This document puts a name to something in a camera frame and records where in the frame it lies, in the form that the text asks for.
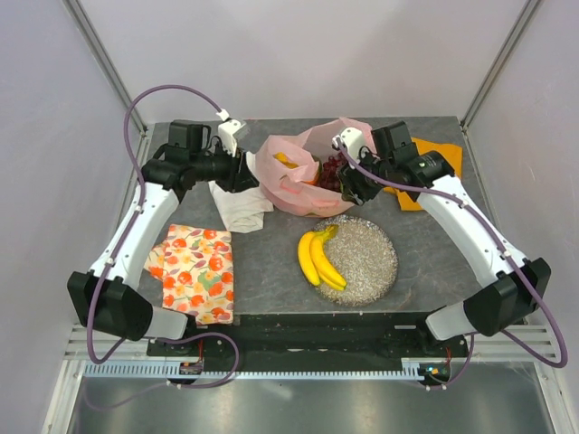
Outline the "pink plastic bag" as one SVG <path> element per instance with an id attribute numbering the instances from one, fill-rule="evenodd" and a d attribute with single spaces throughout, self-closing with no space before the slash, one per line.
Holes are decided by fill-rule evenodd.
<path id="1" fill-rule="evenodd" d="M 371 126 L 352 118 L 338 118 L 295 136 L 268 136 L 255 155 L 256 177 L 266 198 L 297 216 L 326 218 L 351 208 L 340 193 L 313 184 L 320 179 L 319 165 L 336 154 L 333 137 L 349 128 L 360 130 L 367 147 L 375 150 Z"/>

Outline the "speckled glass plate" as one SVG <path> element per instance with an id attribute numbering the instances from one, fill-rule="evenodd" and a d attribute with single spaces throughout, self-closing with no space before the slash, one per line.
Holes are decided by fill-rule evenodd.
<path id="1" fill-rule="evenodd" d="M 316 288 L 325 300 L 342 307 L 364 307 L 383 298 L 397 279 L 399 260 L 386 232 L 360 217 L 341 214 L 318 222 L 314 231 L 335 224 L 338 232 L 325 246 L 330 263 L 345 278 L 339 291 L 323 283 Z"/>

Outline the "yellow fake banana bunch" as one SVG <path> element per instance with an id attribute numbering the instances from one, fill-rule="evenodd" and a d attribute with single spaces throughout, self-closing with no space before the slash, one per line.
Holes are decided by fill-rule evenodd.
<path id="1" fill-rule="evenodd" d="M 327 284 L 337 291 L 346 288 L 345 278 L 329 261 L 325 253 L 325 243 L 337 235 L 338 226 L 328 225 L 322 231 L 309 231 L 299 240 L 297 253 L 301 271 L 306 280 L 313 286 Z"/>

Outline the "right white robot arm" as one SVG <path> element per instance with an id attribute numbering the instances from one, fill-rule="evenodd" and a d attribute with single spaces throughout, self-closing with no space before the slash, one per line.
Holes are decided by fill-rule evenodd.
<path id="1" fill-rule="evenodd" d="M 471 200 L 447 159 L 436 150 L 419 152 L 404 122 L 369 135 L 347 127 L 332 146 L 346 159 L 338 171 L 345 200 L 361 205 L 383 186 L 408 193 L 444 229 L 481 287 L 426 317 L 413 339 L 421 354 L 436 355 L 458 335 L 496 335 L 538 310 L 551 276 L 548 264 L 528 259 L 509 243 Z"/>

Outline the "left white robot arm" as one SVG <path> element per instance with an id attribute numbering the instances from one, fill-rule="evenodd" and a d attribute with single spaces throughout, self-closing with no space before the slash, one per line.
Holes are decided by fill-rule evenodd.
<path id="1" fill-rule="evenodd" d="M 145 182 L 109 245 L 87 272 L 69 277 L 67 289 L 83 326 L 131 341 L 166 339 L 179 355 L 195 351 L 199 335 L 188 327 L 188 315 L 152 306 L 137 289 L 157 235 L 197 183 L 214 181 L 229 193 L 258 186 L 238 147 L 245 129 L 245 122 L 232 118 L 215 135 L 193 121 L 170 124 L 167 143 L 143 165 Z"/>

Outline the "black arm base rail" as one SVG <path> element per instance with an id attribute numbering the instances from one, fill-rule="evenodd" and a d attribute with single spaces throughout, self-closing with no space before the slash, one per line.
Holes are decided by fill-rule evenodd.
<path id="1" fill-rule="evenodd" d="M 436 341 L 427 334 L 425 312 L 337 312 L 306 314 L 241 314 L 230 325 L 189 322 L 185 336 L 214 332 L 228 335 L 242 354 L 251 350 L 376 350 L 388 358 L 463 357 L 467 339 Z"/>

